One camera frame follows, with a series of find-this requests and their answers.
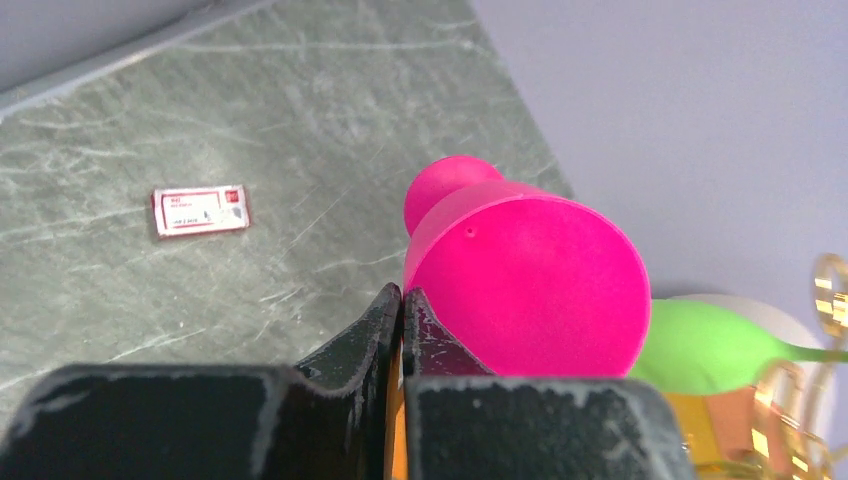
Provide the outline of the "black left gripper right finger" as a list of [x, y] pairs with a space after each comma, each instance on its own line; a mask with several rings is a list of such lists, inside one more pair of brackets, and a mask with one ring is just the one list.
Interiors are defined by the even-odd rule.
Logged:
[[412, 479], [664, 479], [695, 469], [670, 405], [629, 379], [496, 375], [404, 300], [403, 373]]

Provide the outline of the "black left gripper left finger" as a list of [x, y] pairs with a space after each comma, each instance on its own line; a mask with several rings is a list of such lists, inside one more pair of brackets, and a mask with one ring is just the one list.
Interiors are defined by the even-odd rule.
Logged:
[[25, 396], [5, 479], [380, 479], [402, 296], [293, 365], [71, 364]]

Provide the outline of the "magenta plastic wine glass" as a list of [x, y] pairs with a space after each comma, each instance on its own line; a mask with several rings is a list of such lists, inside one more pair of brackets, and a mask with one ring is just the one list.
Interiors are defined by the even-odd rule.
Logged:
[[650, 322], [644, 262], [598, 212], [470, 156], [410, 184], [403, 288], [501, 375], [624, 377]]

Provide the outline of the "green plastic wine glass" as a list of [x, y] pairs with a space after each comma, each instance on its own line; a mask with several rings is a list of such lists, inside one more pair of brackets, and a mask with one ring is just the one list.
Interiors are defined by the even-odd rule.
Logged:
[[785, 342], [717, 305], [655, 299], [643, 348], [629, 376], [665, 393], [715, 395], [757, 383], [779, 360], [845, 363], [847, 353]]

